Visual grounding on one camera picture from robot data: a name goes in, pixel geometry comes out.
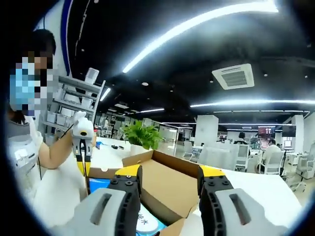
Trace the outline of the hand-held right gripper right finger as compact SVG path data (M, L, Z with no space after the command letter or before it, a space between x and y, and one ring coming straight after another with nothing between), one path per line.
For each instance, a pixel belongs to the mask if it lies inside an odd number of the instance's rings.
M283 236L287 231L270 222L264 207L234 188L220 169L198 167L198 195L205 236Z

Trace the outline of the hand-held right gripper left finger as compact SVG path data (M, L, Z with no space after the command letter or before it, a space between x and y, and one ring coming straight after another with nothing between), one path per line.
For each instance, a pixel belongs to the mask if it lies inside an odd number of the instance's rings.
M142 166L117 170L106 188L99 188L75 209L75 236L134 236L140 211Z

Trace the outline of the person's left hand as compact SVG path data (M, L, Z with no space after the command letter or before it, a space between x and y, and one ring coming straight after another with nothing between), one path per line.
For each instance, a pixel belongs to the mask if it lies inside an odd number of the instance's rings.
M77 111L72 117L72 123L75 124L79 119L84 118L86 116L85 111Z

